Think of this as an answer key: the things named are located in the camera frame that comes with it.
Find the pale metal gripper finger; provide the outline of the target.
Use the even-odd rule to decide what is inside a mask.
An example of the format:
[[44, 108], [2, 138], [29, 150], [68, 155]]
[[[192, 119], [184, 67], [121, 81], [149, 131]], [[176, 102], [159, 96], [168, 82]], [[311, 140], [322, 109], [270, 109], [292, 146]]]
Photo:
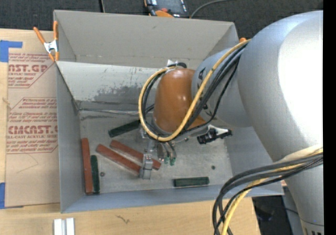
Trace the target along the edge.
[[152, 163], [146, 162], [140, 169], [139, 177], [142, 179], [150, 179], [152, 173]]
[[153, 159], [151, 154], [144, 154], [143, 156], [143, 170], [152, 170]]

